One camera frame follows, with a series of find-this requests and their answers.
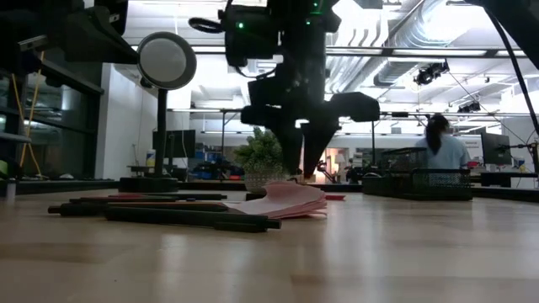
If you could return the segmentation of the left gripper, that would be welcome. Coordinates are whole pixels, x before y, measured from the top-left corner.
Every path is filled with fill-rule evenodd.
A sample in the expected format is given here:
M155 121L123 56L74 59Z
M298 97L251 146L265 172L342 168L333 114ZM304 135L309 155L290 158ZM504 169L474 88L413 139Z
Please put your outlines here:
M90 8L85 0L0 0L0 70L35 72L55 48L66 61L137 63L120 32L125 22L126 10Z

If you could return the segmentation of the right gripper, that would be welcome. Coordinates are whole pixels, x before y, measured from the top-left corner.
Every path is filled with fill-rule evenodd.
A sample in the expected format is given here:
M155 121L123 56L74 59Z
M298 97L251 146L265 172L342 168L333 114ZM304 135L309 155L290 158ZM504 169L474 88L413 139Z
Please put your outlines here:
M248 82L250 104L242 108L241 121L274 123L269 129L280 144L283 168L290 175L295 175L299 168L303 137L303 172L305 178L310 178L339 130L336 120L379 119L379 103L363 93L337 93L326 99L324 90L329 74L323 62L283 62ZM311 123L302 124L300 130L296 120Z

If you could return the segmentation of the pink sticky notes pad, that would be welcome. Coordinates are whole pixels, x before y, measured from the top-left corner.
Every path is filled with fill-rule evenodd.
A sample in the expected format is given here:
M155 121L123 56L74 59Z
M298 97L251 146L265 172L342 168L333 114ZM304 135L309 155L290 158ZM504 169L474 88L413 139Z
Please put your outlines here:
M247 215L266 215L270 219L323 215L327 209L326 194L309 185L279 181L267 183L264 190L263 198L225 205Z

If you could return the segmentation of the black mesh desk organizer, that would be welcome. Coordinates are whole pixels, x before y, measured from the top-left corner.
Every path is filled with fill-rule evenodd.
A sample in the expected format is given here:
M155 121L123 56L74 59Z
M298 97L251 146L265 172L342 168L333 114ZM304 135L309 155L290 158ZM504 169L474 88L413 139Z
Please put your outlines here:
M469 201L470 172L427 165L427 150L407 147L385 151L375 172L361 180L364 194L417 201Z

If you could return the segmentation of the green potted plant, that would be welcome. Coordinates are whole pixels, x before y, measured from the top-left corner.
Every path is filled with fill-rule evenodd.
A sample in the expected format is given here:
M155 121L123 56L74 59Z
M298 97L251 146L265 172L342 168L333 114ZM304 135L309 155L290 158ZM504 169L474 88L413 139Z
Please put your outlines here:
M247 144L235 152L235 161L244 171L246 190L252 194L264 194L264 186L274 181L284 181L290 174L283 164L282 149L276 136L269 130L253 128Z

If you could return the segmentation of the black desk lamp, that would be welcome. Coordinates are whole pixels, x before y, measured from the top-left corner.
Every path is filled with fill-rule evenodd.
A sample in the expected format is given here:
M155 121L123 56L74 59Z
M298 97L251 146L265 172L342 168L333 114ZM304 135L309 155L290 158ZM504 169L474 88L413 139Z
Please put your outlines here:
M144 80L157 88L157 134L154 172L149 177L124 177L122 193L166 193L176 189L178 180L163 173L167 143L168 92L183 88L193 79L197 60L190 44L177 34L156 32L137 48L137 68Z

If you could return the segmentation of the black computer monitor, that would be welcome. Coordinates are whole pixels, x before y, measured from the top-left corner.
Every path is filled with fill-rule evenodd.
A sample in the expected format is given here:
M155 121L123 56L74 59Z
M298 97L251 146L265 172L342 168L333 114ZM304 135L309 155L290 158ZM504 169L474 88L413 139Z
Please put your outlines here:
M194 158L195 131L168 130L164 143L164 158Z
M508 136L482 133L483 161L485 164L510 165L510 138Z

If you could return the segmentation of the person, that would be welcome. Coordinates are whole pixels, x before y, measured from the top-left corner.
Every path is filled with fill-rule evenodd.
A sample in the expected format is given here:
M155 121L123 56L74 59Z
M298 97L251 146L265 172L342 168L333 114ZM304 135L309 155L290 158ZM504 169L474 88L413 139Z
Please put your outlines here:
M445 116L433 115L425 127L424 138L414 145L426 149L430 169L467 169L470 160L467 147L450 134L449 126Z

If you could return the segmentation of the black background rig frame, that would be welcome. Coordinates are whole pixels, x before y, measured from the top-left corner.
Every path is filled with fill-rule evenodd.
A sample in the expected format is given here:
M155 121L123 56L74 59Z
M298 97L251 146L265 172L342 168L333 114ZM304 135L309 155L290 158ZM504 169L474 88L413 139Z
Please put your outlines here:
M380 112L380 118L375 123L374 121L371 122L371 163L376 163L376 126L377 124L386 117L391 118L409 118L414 117L419 123L422 123L421 117L425 117L427 120L430 119L431 114L430 113L424 113L424 112L404 112L404 111L397 111L397 112L387 112L387 111L381 111Z
M221 159L224 160L225 158L225 132L226 132L226 125L233 120L238 114L242 113L241 109L220 109L220 112L222 113L221 118ZM226 119L226 116L228 113L233 113L230 119Z

